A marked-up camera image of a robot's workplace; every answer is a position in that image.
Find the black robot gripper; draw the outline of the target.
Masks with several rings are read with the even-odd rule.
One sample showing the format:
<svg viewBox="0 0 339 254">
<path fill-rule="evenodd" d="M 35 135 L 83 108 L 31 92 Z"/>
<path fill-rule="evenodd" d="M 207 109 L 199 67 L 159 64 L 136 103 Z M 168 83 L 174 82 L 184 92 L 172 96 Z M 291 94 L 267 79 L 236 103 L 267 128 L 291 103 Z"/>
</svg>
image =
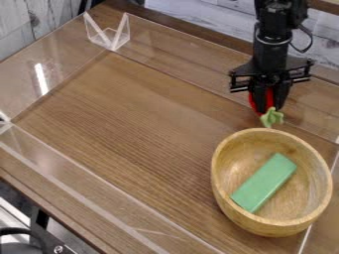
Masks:
<svg viewBox="0 0 339 254">
<path fill-rule="evenodd" d="M 255 60 L 250 60 L 246 64 L 230 71 L 230 92 L 250 91 L 254 80 L 267 81 L 271 85 L 275 85 L 274 106 L 279 110 L 284 105 L 291 83 L 300 83 L 310 80 L 310 71 L 314 65 L 315 60 L 312 59 L 288 57 L 284 69 L 264 71 L 256 66 Z M 264 114 L 266 86 L 260 83 L 254 84 L 252 102 L 255 112 Z"/>
</svg>

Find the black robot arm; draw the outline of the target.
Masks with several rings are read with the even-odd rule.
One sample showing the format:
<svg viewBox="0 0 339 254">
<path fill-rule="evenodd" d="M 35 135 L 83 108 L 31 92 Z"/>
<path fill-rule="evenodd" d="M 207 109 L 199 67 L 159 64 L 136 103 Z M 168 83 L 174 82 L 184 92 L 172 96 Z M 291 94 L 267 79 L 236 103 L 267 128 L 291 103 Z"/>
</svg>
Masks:
<svg viewBox="0 0 339 254">
<path fill-rule="evenodd" d="M 254 55 L 230 71 L 230 92 L 247 91 L 254 112 L 264 115 L 270 107 L 283 107 L 292 85 L 311 77 L 314 60 L 292 57 L 288 48 L 306 53 L 312 43 L 299 49 L 292 31 L 299 29 L 308 38 L 312 34 L 302 25 L 308 18 L 307 0 L 254 0 L 254 8 Z"/>
</svg>

